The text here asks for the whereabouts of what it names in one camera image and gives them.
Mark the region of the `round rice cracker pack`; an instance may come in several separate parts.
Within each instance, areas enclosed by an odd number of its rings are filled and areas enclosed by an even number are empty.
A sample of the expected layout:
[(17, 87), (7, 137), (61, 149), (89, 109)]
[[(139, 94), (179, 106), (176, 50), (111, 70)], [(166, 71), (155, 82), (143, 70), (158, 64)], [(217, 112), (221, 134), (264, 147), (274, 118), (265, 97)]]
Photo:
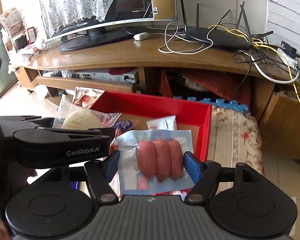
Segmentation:
[(120, 116), (121, 113), (106, 114), (76, 106), (62, 95), (52, 127), (76, 130), (105, 128), (113, 126)]

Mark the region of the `pink sausage pack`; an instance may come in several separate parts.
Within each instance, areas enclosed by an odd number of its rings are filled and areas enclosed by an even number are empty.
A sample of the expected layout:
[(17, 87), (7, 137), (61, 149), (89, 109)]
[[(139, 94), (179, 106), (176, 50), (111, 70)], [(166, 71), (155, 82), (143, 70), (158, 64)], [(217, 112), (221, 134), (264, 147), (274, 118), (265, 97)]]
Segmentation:
[(122, 195), (153, 195), (194, 186), (184, 154), (193, 151), (190, 130), (133, 130), (116, 139)]

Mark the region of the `blue orange spicy snack bag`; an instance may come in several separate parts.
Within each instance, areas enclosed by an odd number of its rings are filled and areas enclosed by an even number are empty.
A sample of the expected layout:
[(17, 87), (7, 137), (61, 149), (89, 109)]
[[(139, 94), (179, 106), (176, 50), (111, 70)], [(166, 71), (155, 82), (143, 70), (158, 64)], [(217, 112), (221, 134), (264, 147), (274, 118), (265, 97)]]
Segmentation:
[(132, 128), (133, 128), (133, 122), (132, 122), (132, 120), (121, 120), (121, 121), (118, 121), (114, 125), (115, 139), (117, 137), (119, 137), (120, 135), (122, 135), (123, 133), (130, 131)]

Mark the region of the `silver snack pouch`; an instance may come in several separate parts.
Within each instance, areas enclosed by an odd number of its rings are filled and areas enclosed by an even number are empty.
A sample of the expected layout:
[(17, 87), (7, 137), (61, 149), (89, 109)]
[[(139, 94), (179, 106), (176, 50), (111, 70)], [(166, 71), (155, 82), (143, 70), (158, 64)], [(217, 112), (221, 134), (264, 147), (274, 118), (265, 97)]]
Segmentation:
[(146, 124), (149, 130), (159, 129), (159, 130), (176, 131), (178, 129), (175, 115), (148, 120), (146, 121)]

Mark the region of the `red cardboard box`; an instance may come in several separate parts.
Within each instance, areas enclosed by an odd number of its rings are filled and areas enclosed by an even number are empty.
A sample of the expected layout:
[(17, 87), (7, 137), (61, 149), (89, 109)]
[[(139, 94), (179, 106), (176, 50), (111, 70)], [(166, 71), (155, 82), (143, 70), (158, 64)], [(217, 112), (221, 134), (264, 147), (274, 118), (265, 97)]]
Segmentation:
[(205, 161), (208, 155), (212, 106), (206, 103), (160, 96), (105, 91), (93, 104), (92, 110), (122, 113), (145, 118), (175, 115), (178, 124), (196, 126), (192, 133), (194, 155)]

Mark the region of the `blue foam mat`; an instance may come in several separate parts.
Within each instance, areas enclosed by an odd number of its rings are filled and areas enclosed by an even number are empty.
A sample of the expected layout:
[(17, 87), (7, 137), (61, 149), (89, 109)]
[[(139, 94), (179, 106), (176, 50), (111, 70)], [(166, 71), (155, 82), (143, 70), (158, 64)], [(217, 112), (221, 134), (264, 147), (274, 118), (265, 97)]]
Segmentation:
[(251, 111), (249, 107), (246, 104), (240, 104), (236, 100), (226, 101), (224, 99), (216, 99), (212, 101), (210, 98), (204, 98), (202, 100), (198, 100), (196, 97), (187, 97), (183, 98), (182, 96), (174, 96), (174, 99), (184, 99), (187, 101), (194, 101), (194, 102), (200, 102), (200, 103), (206, 103), (210, 104), (213, 107), (219, 107), (224, 109), (232, 109), (234, 111), (238, 111), (239, 113), (245, 114), (245, 115), (251, 115)]

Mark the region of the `brown cardboard box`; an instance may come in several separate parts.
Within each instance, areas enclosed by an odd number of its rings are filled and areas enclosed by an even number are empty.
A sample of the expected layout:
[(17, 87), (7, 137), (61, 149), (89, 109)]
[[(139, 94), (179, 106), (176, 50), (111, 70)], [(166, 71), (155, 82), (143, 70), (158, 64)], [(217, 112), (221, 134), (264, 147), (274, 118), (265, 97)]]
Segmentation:
[(258, 122), (262, 151), (300, 160), (300, 103), (273, 93)]

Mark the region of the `silver media player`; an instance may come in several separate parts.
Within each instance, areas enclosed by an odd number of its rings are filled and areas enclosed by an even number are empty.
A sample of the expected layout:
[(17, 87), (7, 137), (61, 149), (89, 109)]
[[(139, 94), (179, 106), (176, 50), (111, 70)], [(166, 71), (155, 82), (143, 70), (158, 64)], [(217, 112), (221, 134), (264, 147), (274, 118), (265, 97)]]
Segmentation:
[(76, 87), (87, 87), (134, 93), (139, 83), (139, 74), (137, 68), (57, 70), (37, 76), (34, 83), (68, 90), (74, 90)]

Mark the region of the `wooden TV stand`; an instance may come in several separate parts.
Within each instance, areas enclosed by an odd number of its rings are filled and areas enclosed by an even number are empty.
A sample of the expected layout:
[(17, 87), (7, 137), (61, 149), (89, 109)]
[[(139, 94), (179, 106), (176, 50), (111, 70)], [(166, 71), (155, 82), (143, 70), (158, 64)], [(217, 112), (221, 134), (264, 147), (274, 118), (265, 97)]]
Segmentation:
[[(51, 94), (55, 89), (87, 87), (125, 93), (140, 91), (155, 95), (160, 92), (162, 73), (172, 70), (180, 72), (221, 98), (245, 103), (259, 121), (289, 116), (300, 119), (298, 100), (274, 92), (274, 79), (289, 79), (289, 75), (280, 67), (245, 63), (242, 56), (218, 48), (210, 48), (196, 55), (164, 54), (158, 50), (163, 42), (162, 36), (151, 35), (143, 41), (128, 39), (78, 51), (62, 52), (55, 47), (40, 51), (31, 56), (27, 63), (17, 65), (15, 74), (25, 88), (34, 89), (37, 85), (45, 85), (49, 87)], [(90, 71), (104, 68), (136, 68), (139, 81), (134, 85), (42, 75), (45, 70)], [(261, 71), (268, 73), (271, 79), (265, 79)]]

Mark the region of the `black wifi router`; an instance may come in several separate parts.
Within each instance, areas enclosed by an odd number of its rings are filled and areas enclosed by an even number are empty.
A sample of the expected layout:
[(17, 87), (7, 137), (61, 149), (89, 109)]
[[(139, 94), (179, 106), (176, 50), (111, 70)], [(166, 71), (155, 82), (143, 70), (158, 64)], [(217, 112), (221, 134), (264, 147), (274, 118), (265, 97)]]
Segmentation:
[(244, 3), (240, 5), (241, 11), (235, 27), (238, 28), (241, 21), (244, 21), (246, 29), (245, 33), (241, 33), (238, 29), (228, 30), (224, 26), (220, 25), (220, 23), (225, 20), (227, 14), (224, 14), (223, 18), (221, 18), (217, 24), (209, 28), (201, 28), (199, 26), (199, 9), (197, 9), (196, 26), (194, 28), (190, 28), (187, 24), (184, 1), (180, 0), (180, 3), (186, 37), (198, 42), (202, 42), (209, 46), (217, 46), (235, 50), (249, 50), (252, 48), (252, 46), (260, 44), (265, 37), (273, 34), (273, 31), (255, 35), (251, 33)]

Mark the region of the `white power strip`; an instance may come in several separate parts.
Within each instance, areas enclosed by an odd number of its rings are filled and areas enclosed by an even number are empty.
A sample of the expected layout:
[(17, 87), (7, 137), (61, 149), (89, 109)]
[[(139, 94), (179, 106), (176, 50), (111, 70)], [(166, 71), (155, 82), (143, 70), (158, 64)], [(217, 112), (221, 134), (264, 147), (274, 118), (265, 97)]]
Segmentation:
[(281, 59), (281, 61), (286, 64), (288, 63), (290, 68), (293, 68), (294, 70), (300, 70), (300, 58), (296, 57), (296, 58), (292, 58), (290, 56), (288, 56), (283, 49), (278, 48), (277, 49), (277, 55), (279, 56), (279, 58)]

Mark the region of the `black monitor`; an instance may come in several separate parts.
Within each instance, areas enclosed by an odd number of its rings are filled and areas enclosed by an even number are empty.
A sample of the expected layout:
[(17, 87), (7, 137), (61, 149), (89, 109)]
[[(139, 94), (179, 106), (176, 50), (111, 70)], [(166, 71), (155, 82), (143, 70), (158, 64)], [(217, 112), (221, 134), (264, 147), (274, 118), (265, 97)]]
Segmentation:
[(109, 26), (177, 20), (176, 0), (39, 0), (48, 41), (61, 40), (60, 51), (121, 41), (132, 36)]

